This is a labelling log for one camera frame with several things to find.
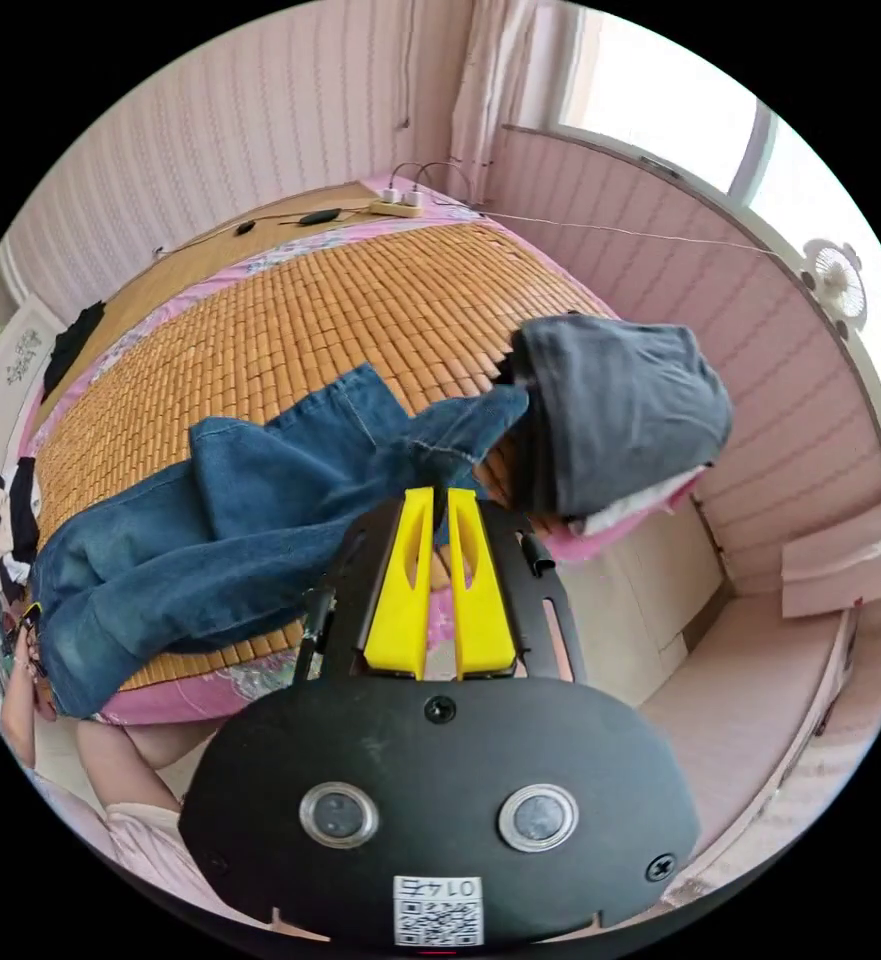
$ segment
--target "small white fan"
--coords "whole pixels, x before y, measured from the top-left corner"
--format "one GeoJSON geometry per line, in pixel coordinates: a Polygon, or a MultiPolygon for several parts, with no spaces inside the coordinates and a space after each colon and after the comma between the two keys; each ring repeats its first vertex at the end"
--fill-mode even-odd
{"type": "Polygon", "coordinates": [[[860,277],[863,264],[853,247],[816,239],[806,243],[803,252],[807,259],[800,279],[841,335],[846,335],[846,325],[862,330],[867,322],[867,295],[860,277]]]}

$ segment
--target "qr code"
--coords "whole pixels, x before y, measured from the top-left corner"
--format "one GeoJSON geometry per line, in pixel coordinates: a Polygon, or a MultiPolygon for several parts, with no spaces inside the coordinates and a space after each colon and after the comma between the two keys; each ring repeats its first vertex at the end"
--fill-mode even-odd
{"type": "Polygon", "coordinates": [[[483,897],[475,879],[396,878],[394,939],[405,947],[483,944],[483,897]]]}

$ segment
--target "blue denim jeans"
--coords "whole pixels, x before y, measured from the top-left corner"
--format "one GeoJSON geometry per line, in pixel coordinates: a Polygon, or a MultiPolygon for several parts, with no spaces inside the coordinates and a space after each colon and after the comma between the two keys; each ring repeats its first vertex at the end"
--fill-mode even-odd
{"type": "Polygon", "coordinates": [[[189,460],[68,520],[33,565],[58,712],[96,712],[163,651],[290,623],[356,517],[409,487],[476,489],[473,467],[526,406],[498,386],[411,418],[365,364],[266,426],[201,421],[189,460]]]}

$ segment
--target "black cable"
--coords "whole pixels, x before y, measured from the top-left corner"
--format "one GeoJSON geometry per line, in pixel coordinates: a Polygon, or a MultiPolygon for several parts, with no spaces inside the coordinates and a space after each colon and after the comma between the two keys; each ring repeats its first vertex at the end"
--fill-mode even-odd
{"type": "MultiPolygon", "coordinates": [[[[350,217],[356,216],[358,213],[364,213],[369,207],[360,207],[357,210],[343,211],[347,213],[347,216],[343,220],[349,220],[350,217]]],[[[280,224],[290,223],[296,224],[299,223],[302,217],[309,216],[311,213],[317,213],[316,210],[303,210],[299,213],[268,213],[264,214],[261,217],[250,217],[248,220],[241,220],[239,223],[233,221],[225,227],[221,227],[219,230],[215,230],[213,233],[208,233],[206,236],[197,237],[196,240],[190,240],[182,246],[175,247],[173,250],[164,254],[164,257],[170,257],[175,253],[179,253],[181,250],[189,250],[190,247],[196,247],[201,243],[206,243],[208,240],[212,240],[214,237],[219,237],[223,233],[227,233],[230,230],[236,230],[238,227],[244,226],[245,224],[257,224],[264,220],[277,220],[280,224]]]]}
{"type": "Polygon", "coordinates": [[[416,33],[417,23],[417,0],[410,0],[410,19],[407,23],[407,44],[403,52],[403,120],[400,121],[400,129],[406,130],[410,126],[410,98],[411,98],[411,80],[410,80],[410,57],[413,53],[413,36],[416,33]]]}

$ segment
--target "power strip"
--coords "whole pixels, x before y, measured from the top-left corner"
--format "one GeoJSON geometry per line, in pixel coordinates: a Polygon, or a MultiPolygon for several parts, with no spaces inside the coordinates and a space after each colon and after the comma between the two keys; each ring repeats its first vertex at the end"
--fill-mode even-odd
{"type": "Polygon", "coordinates": [[[376,213],[384,217],[419,217],[423,207],[414,207],[409,203],[388,203],[386,200],[374,200],[367,207],[367,213],[376,213]]]}

